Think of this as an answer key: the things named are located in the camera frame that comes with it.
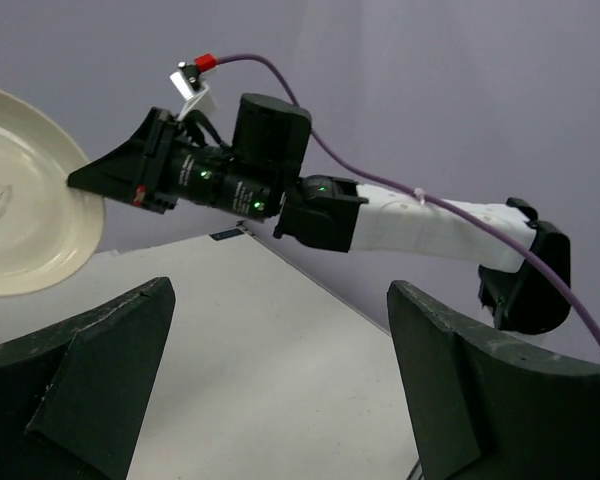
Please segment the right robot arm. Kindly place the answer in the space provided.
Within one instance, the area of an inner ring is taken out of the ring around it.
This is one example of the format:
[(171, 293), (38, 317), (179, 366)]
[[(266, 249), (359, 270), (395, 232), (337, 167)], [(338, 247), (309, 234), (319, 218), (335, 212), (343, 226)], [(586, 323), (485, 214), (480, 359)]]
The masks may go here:
[(240, 99), (234, 136), (221, 140), (197, 109), (152, 108), (119, 147), (72, 172), (71, 188), (162, 214), (179, 200), (262, 222), (318, 250), (381, 250), (466, 260), (498, 329), (539, 335), (571, 307), (552, 284), (571, 279), (568, 237), (519, 198), (439, 207), (378, 184), (300, 173), (307, 110), (257, 93)]

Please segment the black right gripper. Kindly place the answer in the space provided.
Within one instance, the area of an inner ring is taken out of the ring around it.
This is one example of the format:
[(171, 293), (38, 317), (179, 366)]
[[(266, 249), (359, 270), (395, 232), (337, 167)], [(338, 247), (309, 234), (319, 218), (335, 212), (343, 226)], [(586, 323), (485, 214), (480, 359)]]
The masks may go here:
[(128, 140), (72, 172), (67, 186), (152, 213), (174, 209), (176, 197), (161, 187), (161, 177), (177, 129), (168, 110), (151, 107)]

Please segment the cream plate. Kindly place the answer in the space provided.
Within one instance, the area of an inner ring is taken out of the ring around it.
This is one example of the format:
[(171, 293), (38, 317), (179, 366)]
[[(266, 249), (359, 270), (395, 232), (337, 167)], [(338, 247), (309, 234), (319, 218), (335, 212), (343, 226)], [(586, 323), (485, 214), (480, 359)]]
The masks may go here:
[(0, 89), (0, 298), (53, 287), (95, 253), (104, 201), (67, 185), (87, 162), (56, 122)]

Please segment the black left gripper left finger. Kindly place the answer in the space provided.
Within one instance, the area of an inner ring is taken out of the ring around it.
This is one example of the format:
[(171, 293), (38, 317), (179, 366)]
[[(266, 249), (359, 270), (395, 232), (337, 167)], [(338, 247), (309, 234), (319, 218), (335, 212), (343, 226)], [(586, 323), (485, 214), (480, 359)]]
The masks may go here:
[(0, 479), (124, 479), (175, 309), (167, 277), (0, 344)]

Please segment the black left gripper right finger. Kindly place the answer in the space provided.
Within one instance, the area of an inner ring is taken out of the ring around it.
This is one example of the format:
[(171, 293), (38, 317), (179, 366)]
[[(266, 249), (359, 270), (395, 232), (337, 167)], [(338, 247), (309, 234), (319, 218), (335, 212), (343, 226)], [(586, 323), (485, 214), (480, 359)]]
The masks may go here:
[(488, 327), (405, 281), (391, 337), (424, 479), (600, 479), (600, 365)]

